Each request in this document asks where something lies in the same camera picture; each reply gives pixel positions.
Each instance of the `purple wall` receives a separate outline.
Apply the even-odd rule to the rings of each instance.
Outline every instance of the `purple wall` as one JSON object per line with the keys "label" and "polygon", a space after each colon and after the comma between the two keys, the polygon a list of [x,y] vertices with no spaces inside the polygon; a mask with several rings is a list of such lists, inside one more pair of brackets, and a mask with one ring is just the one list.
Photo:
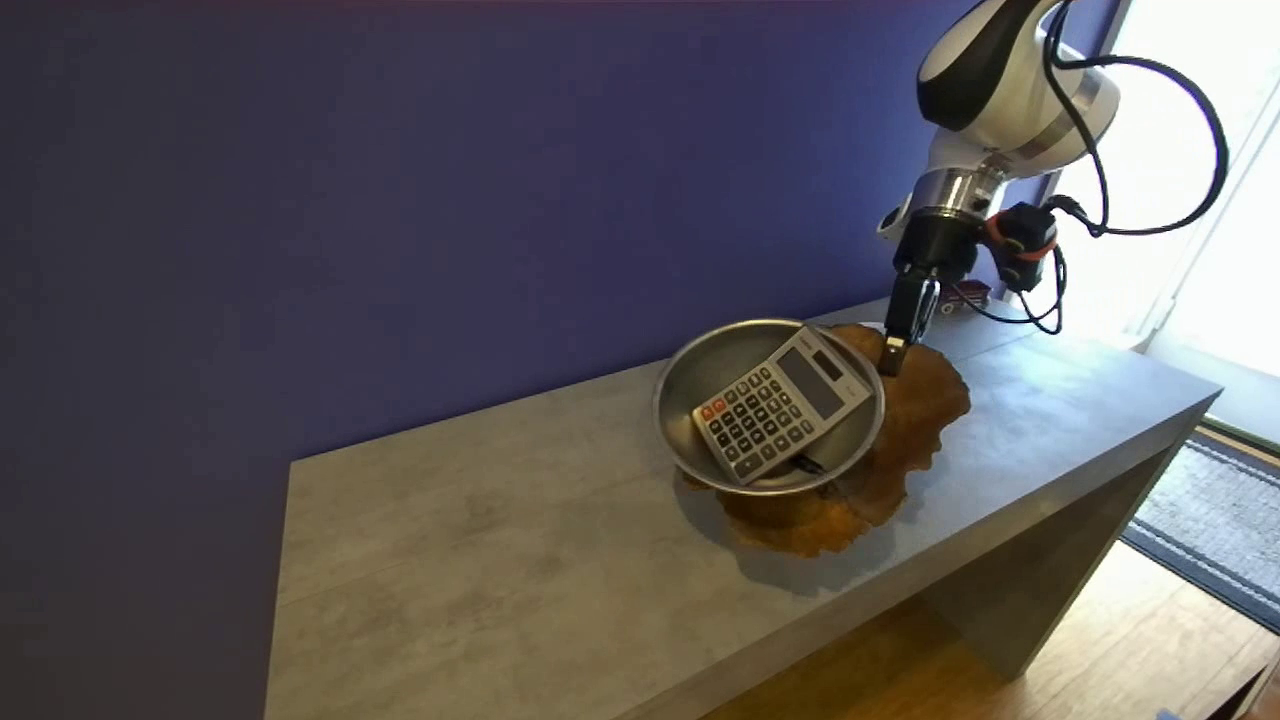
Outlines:
{"label": "purple wall", "polygon": [[262,716],[291,455],[879,296],[955,7],[7,10],[0,716]]}

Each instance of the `stainless steel bowl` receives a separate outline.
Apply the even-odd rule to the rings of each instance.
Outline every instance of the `stainless steel bowl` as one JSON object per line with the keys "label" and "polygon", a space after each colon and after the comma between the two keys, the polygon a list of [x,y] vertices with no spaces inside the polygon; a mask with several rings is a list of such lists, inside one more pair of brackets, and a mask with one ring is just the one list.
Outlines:
{"label": "stainless steel bowl", "polygon": [[759,475],[754,483],[741,483],[703,448],[688,413],[700,400],[708,400],[714,393],[721,393],[725,384],[732,384],[741,372],[759,362],[770,350],[777,350],[798,327],[808,327],[808,322],[801,322],[801,319],[738,319],[738,322],[721,322],[721,327],[688,339],[670,358],[660,386],[655,386],[655,420],[660,420],[660,436],[686,475],[691,475],[716,493],[728,493],[728,494],[798,494],[798,493],[813,493],[820,483],[832,483],[876,442],[876,430],[883,425],[879,372],[865,357],[856,357],[845,339],[815,327],[849,357],[849,362],[873,386],[873,397],[852,417],[845,417],[827,436],[820,436],[806,453],[815,467],[782,467],[777,475]]}

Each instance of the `wooden floor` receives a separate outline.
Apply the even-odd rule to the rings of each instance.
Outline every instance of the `wooden floor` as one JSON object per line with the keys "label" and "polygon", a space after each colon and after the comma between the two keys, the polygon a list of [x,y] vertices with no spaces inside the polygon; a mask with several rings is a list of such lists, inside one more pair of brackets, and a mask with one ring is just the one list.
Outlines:
{"label": "wooden floor", "polygon": [[1030,676],[999,684],[913,601],[714,720],[1205,720],[1280,641],[1118,545]]}

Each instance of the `calculator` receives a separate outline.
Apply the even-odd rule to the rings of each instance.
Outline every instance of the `calculator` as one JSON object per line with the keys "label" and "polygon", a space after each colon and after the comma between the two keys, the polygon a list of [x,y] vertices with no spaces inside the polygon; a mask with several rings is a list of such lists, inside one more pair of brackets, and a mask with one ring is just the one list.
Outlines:
{"label": "calculator", "polygon": [[688,417],[716,464],[749,483],[801,459],[869,397],[869,381],[820,330],[801,327]]}

